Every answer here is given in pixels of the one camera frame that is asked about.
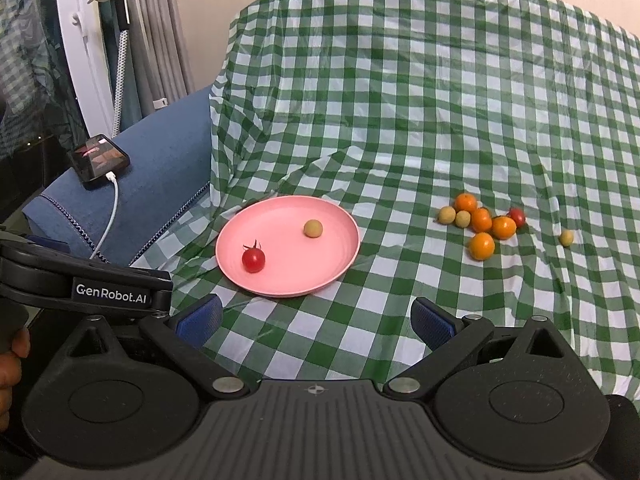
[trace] plate rim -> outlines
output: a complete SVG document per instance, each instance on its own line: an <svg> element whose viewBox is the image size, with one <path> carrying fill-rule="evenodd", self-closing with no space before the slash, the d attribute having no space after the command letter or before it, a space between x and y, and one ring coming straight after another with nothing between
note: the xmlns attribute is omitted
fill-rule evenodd
<svg viewBox="0 0 640 480"><path fill-rule="evenodd" d="M231 224L231 222L234 219L238 218L238 216L240 216L242 213L244 213L245 211L249 211L249 209L251 209L254 206L257 206L257 205L260 205L260 204L264 204L265 202L270 202L270 201L274 201L274 200L283 200L283 199L286 200L286 199L289 199L289 198L304 198L304 199L313 200L313 201L317 201L317 202L325 202L325 203L328 203L328 204L332 205L333 207L338 208L343 213L345 213L347 215L347 217L349 218L349 220L351 221L351 223L353 224L353 227L355 228L355 231L356 231L356 234L357 234L357 239L358 239L358 243L356 244L356 248L355 248L355 251L353 253L353 256L351 257L351 260L344 267L344 269L341 270L341 272L338 273L335 277L333 277L330 280L327 280L326 282L322 282L320 285L316 286L315 288L311 288L309 290L300 290L300 291L295 291L295 292L287 292L286 294L268 294L266 292L260 292L258 290L252 290L252 289L247 288L245 286L239 285L234 280L232 280L228 276L228 274L225 272L225 269L223 268L222 263L218 259L218 251L216 250L216 262L218 263L218 267L220 268L220 271L222 272L222 274L225 275L226 279L228 279L234 285L238 286L241 290L246 290L247 292L250 292L252 294L256 294L257 296L261 296L261 297L264 297L264 298L297 298L299 296L306 296L308 294L313 294L317 290L325 288L327 285L329 285L330 283L332 283L335 280L337 280L338 278L340 278L340 276L342 276L345 272L347 272L347 270L349 270L349 267L351 267L353 265L356 257L358 256L358 253L360 252L360 245L361 245L362 241L360 240L360 228L358 227L358 223L355 221L355 218L353 217L353 215L351 213L349 213L345 208L341 207L340 205L337 205L336 203L332 202L331 200L326 200L324 198L320 198L320 197L317 197L317 196L309 196L309 195L273 196L273 197L269 197L269 198L267 198L265 200L259 200L255 204L251 204L250 206L246 207L245 209L242 209L241 211L236 213L236 215L233 216L224 225L224 227L222 229L220 229L220 232L219 232L219 234L218 234L218 236L216 238L216 248L218 248L218 242L220 241L220 237L222 236L222 233L225 231L227 226L229 224Z"/></svg>

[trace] pile of fruit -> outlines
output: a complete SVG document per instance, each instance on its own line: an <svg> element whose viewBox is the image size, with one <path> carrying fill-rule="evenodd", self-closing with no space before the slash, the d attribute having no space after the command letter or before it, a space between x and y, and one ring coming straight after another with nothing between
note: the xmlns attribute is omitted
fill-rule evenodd
<svg viewBox="0 0 640 480"><path fill-rule="evenodd" d="M526 224L522 209L512 207L506 215L492 217L487 208L478 207L478 200L470 193L459 194L453 207L443 207L438 214L438 221L444 225L455 223L463 229L471 226L476 235L471 238L468 249L476 260L486 260L494 254L494 237L508 240Z"/></svg>

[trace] small orange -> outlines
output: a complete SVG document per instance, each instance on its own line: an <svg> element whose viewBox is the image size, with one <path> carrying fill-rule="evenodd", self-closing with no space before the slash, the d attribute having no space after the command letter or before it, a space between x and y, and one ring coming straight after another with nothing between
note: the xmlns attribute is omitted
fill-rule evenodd
<svg viewBox="0 0 640 480"><path fill-rule="evenodd" d="M489 233L478 233L469 242L469 253L475 260L486 260L494 251L495 242Z"/></svg>
<svg viewBox="0 0 640 480"><path fill-rule="evenodd" d="M472 213L478 209L478 200L471 193L460 193L456 197L456 201L453 204L456 211L468 211Z"/></svg>
<svg viewBox="0 0 640 480"><path fill-rule="evenodd" d="M514 234L516 234L516 229L516 222L513 221L513 218L509 218L508 216L497 216L496 218L494 218L492 231L494 232L494 236L498 238L498 240L506 240L507 238L511 238Z"/></svg>
<svg viewBox="0 0 640 480"><path fill-rule="evenodd" d="M490 231L493 224L491 213L484 207L476 209L471 213L471 227L476 233Z"/></svg>

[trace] white window frame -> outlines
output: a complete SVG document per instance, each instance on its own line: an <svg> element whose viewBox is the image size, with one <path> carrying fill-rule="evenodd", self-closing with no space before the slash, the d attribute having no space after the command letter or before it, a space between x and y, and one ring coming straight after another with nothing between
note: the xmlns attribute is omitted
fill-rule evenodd
<svg viewBox="0 0 640 480"><path fill-rule="evenodd" d="M113 96L98 4L57 0L66 62L90 136L111 137Z"/></svg>

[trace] phone screen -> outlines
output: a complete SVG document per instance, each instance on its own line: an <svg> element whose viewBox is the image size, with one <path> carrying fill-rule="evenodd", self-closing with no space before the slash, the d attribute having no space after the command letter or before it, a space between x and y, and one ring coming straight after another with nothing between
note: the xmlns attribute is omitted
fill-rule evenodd
<svg viewBox="0 0 640 480"><path fill-rule="evenodd" d="M129 165L129 157L104 135L91 137L72 153L76 173L82 182L90 182L110 171Z"/></svg>

